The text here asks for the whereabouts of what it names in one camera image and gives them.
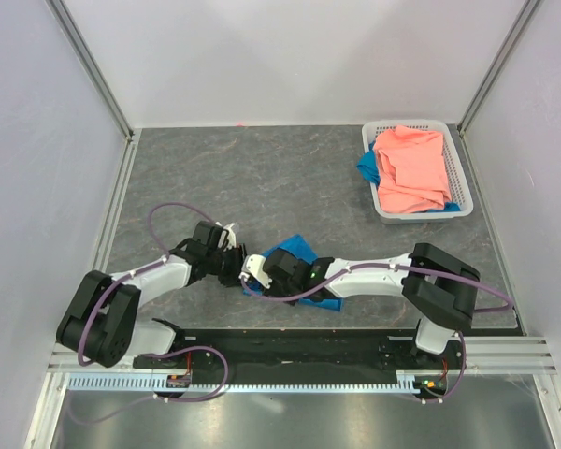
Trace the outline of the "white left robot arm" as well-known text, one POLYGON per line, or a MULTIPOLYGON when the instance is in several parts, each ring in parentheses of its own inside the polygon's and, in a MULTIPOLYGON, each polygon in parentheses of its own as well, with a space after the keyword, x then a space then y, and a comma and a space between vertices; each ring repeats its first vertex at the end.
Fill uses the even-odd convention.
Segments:
POLYGON ((199 222, 191 237, 169 253, 139 268, 84 275, 57 327, 56 342, 78 355, 78 363, 116 365, 132 341, 139 307, 168 292, 217 278, 224 287, 239 285, 246 257, 237 225, 199 222))

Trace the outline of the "blue satin napkin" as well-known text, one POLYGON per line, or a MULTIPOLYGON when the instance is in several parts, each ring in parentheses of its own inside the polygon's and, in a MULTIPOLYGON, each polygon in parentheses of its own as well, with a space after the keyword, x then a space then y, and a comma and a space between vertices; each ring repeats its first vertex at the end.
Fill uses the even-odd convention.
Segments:
MULTIPOLYGON (((312 263, 318 257, 318 255, 312 250, 310 245, 299 234, 294 234, 281 243, 263 251, 261 255, 263 257, 269 257, 277 249, 283 249, 296 258, 303 259, 308 263, 312 263)), ((289 302, 289 305, 292 306, 296 304, 340 312, 343 306, 343 299, 338 298, 313 301, 311 298, 301 298, 298 301, 289 302)))

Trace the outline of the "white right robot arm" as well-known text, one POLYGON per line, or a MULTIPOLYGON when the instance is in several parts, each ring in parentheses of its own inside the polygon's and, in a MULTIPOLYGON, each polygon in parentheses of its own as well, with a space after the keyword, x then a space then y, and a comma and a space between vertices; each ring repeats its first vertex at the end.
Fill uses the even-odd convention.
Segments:
POLYGON ((308 262, 279 248, 258 258, 252 276, 266 295, 288 301, 406 299, 422 314, 409 353, 424 369, 441 360, 454 333, 471 328, 480 280, 477 269, 429 243, 417 243, 400 256, 362 261, 321 257, 308 262))

